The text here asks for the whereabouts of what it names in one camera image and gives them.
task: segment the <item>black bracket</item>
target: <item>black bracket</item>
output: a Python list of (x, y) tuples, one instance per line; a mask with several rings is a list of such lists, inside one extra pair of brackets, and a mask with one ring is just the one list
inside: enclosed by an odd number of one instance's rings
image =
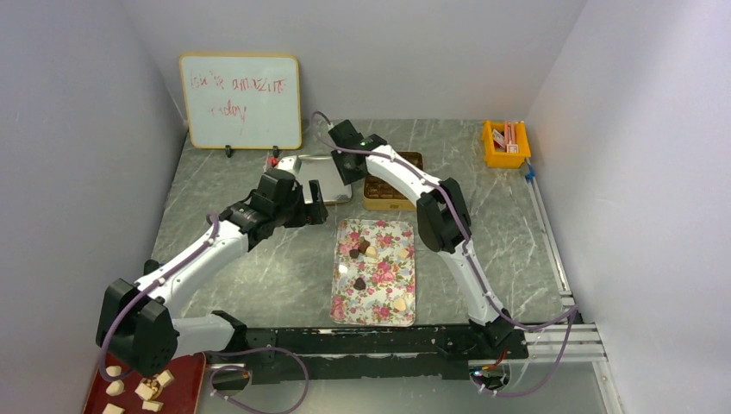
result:
[[(247, 348), (272, 345), (300, 355), (313, 380), (423, 375), (462, 380), (470, 360), (496, 360), (503, 351), (507, 351), (505, 358), (509, 360), (528, 358), (523, 331), (511, 330), (497, 348), (491, 348), (484, 332), (475, 330), (468, 323), (408, 328), (249, 329), (246, 338)], [(332, 354), (346, 356), (328, 358)], [(394, 356), (372, 358), (369, 354)], [(220, 357), (209, 356), (210, 363), (219, 361)], [(227, 358), (225, 361), (246, 363), (259, 384), (302, 378), (301, 368), (292, 358), (272, 351)]]

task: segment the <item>marble table surface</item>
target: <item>marble table surface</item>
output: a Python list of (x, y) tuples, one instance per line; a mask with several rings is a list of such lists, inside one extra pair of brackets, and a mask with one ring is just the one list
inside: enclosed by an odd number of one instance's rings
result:
[[(542, 240), (528, 186), (519, 170), (488, 168), (479, 140), (482, 123), (460, 120), (353, 120), (364, 135), (378, 134), (396, 150), (418, 151), (424, 170), (452, 177), (462, 187), (472, 216), (478, 258), (490, 284), (513, 317), (544, 322), (561, 311), (551, 257)], [(324, 125), (318, 124), (321, 131)], [(326, 154), (328, 148), (306, 130), (293, 154)], [(193, 147), (188, 140), (166, 202), (153, 258), (166, 262), (208, 227), (205, 214), (220, 212), (256, 188), (264, 150), (235, 151)], [(184, 317), (223, 310), (250, 327), (331, 327), (335, 229), (344, 218), (416, 222), (415, 212), (368, 211), (362, 181), (353, 199), (328, 207), (319, 226), (277, 229), (244, 257), (221, 270), (196, 292)], [(465, 300), (447, 266), (416, 237), (416, 323), (465, 323)]]

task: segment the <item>floral tray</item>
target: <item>floral tray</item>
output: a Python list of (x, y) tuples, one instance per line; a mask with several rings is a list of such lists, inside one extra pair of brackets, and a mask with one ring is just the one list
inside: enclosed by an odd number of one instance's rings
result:
[[(338, 225), (330, 317), (336, 323), (410, 326), (416, 317), (414, 230), (406, 222), (346, 219)], [(377, 258), (359, 254), (365, 239)]]

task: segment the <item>white wall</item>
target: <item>white wall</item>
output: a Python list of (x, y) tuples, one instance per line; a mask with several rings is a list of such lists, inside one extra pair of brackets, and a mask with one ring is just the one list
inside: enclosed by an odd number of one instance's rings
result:
[(591, 0), (527, 119), (627, 413), (731, 410), (729, 27), (722, 0)]
[(288, 53), (306, 116), (523, 118), (586, 0), (123, 2), (179, 104), (182, 53)]
[(141, 274), (182, 147), (115, 1), (0, 3), (0, 411), (81, 412), (104, 289)]

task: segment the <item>robotic arm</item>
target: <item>robotic arm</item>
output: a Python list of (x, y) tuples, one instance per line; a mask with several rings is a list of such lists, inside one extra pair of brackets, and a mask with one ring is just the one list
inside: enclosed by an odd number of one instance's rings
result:
[[(147, 274), (133, 285), (123, 279), (113, 282), (104, 293), (97, 345), (145, 377), (179, 356), (246, 348), (245, 336), (237, 335), (246, 325), (229, 314), (214, 311), (206, 317), (180, 318), (181, 308), (210, 277), (271, 236), (276, 227), (324, 223), (328, 211), (318, 182), (310, 181), (309, 189), (313, 202), (306, 204), (303, 188), (291, 173), (269, 170), (249, 197), (229, 206), (217, 218), (219, 223), (169, 263), (146, 263)], [(104, 349), (105, 340), (109, 349)]]
[[(426, 183), (439, 183), (438, 186), (449, 195), (463, 227), (469, 234), (471, 220), (459, 184), (454, 179), (442, 181), (417, 169), (397, 154), (385, 140), (377, 135), (364, 138), (349, 121), (331, 128), (329, 134), (338, 147), (375, 153), (346, 154), (334, 150), (333, 159), (343, 182), (350, 184), (370, 173), (401, 192), (416, 206), (419, 236), (429, 249), (446, 262), (467, 299), (470, 319), (479, 325), (499, 319), (485, 297), (490, 296), (500, 309), (503, 308), (503, 303), (492, 292), (490, 283), (478, 264), (472, 240), (464, 240), (447, 210), (446, 200), (439, 191)], [(472, 275), (468, 258), (478, 264), (477, 277)]]
[[(495, 305), (508, 313), (478, 263), (469, 238), (471, 220), (457, 182), (439, 180), (417, 169), (383, 138), (365, 138), (349, 121), (331, 127), (329, 134), (341, 149), (332, 155), (344, 184), (370, 173), (391, 184), (416, 206), (419, 236), (452, 272), (467, 299), (472, 328), (489, 347), (496, 348), (513, 326), (493, 308)], [(110, 353), (146, 377), (179, 356), (250, 348), (246, 336), (240, 335), (246, 332), (246, 325), (227, 313), (215, 311), (206, 317), (180, 318), (181, 308), (210, 277), (272, 235), (276, 227), (324, 223), (328, 213), (319, 185), (310, 181), (309, 188), (313, 203), (305, 204), (302, 187), (292, 174), (268, 170), (248, 198), (223, 211), (218, 225), (169, 263), (147, 267), (147, 274), (134, 285), (122, 279), (113, 282), (104, 295), (97, 345), (106, 350), (107, 341)], [(447, 207), (456, 210), (459, 223)], [(191, 260), (201, 248), (204, 251)], [(131, 311), (123, 312), (149, 288), (152, 290)]]

